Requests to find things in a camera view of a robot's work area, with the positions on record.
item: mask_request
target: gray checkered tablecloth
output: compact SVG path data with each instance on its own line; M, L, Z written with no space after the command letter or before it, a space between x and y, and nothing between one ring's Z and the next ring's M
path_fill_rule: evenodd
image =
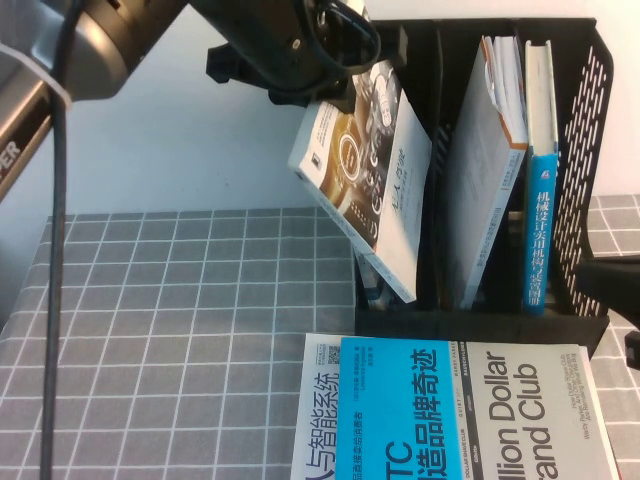
M598 255L640 252L640 198L595 199ZM0 336L0 480L37 478L49 231ZM350 244L316 209L69 218L56 478L286 480L306 332L353 333ZM592 367L625 480L640 373L612 315Z

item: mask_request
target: book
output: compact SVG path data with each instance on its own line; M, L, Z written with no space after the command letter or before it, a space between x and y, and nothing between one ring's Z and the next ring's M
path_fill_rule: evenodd
M444 171L445 284L452 308L468 309L528 147L515 38L483 37Z
M391 289L413 302L431 141L390 62L353 82L354 114L309 105L289 166Z
M344 338L340 355L336 478L618 478L585 348Z
M291 480L335 478L341 339L306 336Z
M525 47L529 158L525 204L523 309L544 313L558 173L558 117L551 42Z
M362 288L367 299L367 304L372 310L387 310L393 303L393 292L387 282L367 262L366 257L354 250L354 256L358 264L358 272L362 281Z

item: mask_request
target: black mesh file holder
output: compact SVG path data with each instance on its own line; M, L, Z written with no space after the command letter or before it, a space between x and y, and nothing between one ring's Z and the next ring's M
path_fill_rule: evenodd
M608 325L607 311L577 291L575 272L581 259L593 258L587 215L613 83L613 58L596 30L596 21L565 18L382 23L401 24L407 32L408 62L398 75L429 133L433 150L423 207L418 301L380 314L369 311L366 300L359 295L356 333L577 343L588 346L593 354ZM547 294L550 314L544 317L520 313L523 247L509 233L507 214L482 278L484 301L474 307L474 312L450 312L444 295L441 258L445 241L439 228L443 212L441 173L482 35L514 35L521 49L529 40L537 45L547 40L552 43L560 158ZM509 212L523 211L523 183L520 179L514 187ZM515 327L507 328L509 322Z

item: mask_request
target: black cable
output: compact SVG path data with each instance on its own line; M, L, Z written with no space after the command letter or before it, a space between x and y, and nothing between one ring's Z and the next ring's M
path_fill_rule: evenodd
M370 21L345 3L336 0L294 0L293 7L298 15L304 39L309 43L309 46L324 67L334 75L340 77L361 75L371 70L371 68L378 63L382 49L380 34ZM360 34L370 42L370 55L365 62L356 65L346 65L337 61L327 52L320 39L318 39L315 28L317 26L318 15L327 13L340 18L345 25L349 25L352 29L358 30Z
M69 59L76 36L76 26L83 12L84 4L84 0L73 0L58 36L51 74L63 87L67 80ZM51 264L49 267L49 314L47 316L47 346L42 401L42 437L40 441L40 480L50 480L53 474L53 432L58 376L58 344L60 341L64 222L67 201L66 106L62 98L52 89L49 89L49 96L51 98L51 125L54 148L53 218L51 222Z

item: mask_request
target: mesh side panel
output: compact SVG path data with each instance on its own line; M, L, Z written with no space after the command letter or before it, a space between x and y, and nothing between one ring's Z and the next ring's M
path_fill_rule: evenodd
M606 313L595 300L576 290L575 271L580 259L592 258L587 232L587 215L598 155L604 131L607 106L613 82L613 61L601 39L591 47L577 95L573 99L569 122L559 125L561 151L559 165L559 204L553 242L559 265L556 281L566 288L575 314L600 316Z

